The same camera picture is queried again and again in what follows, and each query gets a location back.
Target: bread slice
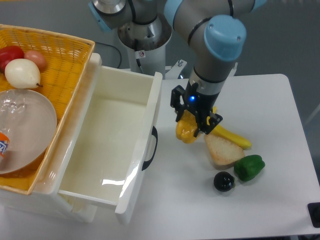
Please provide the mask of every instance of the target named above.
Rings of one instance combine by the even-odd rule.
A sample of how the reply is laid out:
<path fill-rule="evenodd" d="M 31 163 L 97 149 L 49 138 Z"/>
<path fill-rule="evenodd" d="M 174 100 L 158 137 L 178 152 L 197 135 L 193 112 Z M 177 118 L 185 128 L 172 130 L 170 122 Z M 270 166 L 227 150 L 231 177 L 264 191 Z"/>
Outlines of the bread slice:
<path fill-rule="evenodd" d="M 204 136 L 204 140 L 213 162 L 217 166 L 230 165 L 245 156 L 241 147 L 220 136 L 210 133 Z"/>

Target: green bell pepper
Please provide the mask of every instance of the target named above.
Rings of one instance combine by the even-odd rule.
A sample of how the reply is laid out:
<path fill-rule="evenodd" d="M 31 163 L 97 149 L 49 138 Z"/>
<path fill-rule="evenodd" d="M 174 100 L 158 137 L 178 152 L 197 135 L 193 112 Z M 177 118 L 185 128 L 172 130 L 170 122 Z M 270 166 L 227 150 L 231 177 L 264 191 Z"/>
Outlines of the green bell pepper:
<path fill-rule="evenodd" d="M 241 181 L 247 182 L 255 178 L 265 166 L 260 155 L 249 155 L 234 164 L 234 171 Z"/>

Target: blue led light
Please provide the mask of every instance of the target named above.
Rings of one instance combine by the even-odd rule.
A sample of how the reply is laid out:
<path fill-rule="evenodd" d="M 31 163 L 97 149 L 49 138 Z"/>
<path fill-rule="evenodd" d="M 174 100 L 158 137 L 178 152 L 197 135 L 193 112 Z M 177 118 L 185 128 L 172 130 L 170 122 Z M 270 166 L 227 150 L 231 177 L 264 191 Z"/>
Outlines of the blue led light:
<path fill-rule="evenodd" d="M 189 97 L 189 101 L 192 103 L 192 102 L 194 102 L 196 100 L 196 97 L 195 96 L 190 96 Z"/>

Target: light blue joint cap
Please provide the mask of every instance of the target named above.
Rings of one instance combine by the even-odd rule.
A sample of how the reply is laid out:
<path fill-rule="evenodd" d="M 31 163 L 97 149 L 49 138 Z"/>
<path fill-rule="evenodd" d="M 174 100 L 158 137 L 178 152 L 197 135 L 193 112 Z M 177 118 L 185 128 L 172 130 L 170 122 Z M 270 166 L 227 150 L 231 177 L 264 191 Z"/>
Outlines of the light blue joint cap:
<path fill-rule="evenodd" d="M 172 28 L 174 28 L 175 15 L 182 1 L 167 0 L 164 6 L 164 16 Z"/>
<path fill-rule="evenodd" d="M 267 2 L 267 0 L 255 0 L 254 5 L 251 11 L 256 10 L 257 8 L 260 8 L 262 5 L 264 5 Z"/>
<path fill-rule="evenodd" d="M 214 16 L 204 31 L 204 42 L 210 53 L 225 62 L 240 56 L 246 37 L 242 22 L 229 15 Z"/>
<path fill-rule="evenodd" d="M 96 22 L 98 23 L 100 29 L 103 32 L 110 32 L 111 28 L 108 27 L 108 25 L 105 23 L 105 21 L 100 17 L 99 13 L 97 12 L 97 10 L 95 9 L 95 6 L 92 2 L 89 2 L 88 7 L 94 17 L 94 19 L 96 20 Z"/>

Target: white drawer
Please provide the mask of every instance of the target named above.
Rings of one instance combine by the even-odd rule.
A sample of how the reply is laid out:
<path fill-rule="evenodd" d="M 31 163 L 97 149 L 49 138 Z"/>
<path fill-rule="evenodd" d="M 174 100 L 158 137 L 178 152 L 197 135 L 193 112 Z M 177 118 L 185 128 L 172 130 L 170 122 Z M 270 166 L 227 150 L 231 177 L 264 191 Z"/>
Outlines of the white drawer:
<path fill-rule="evenodd" d="M 101 67 L 67 168 L 56 176 L 59 194 L 114 208 L 120 222 L 129 222 L 156 134 L 161 83 L 160 73 Z"/>

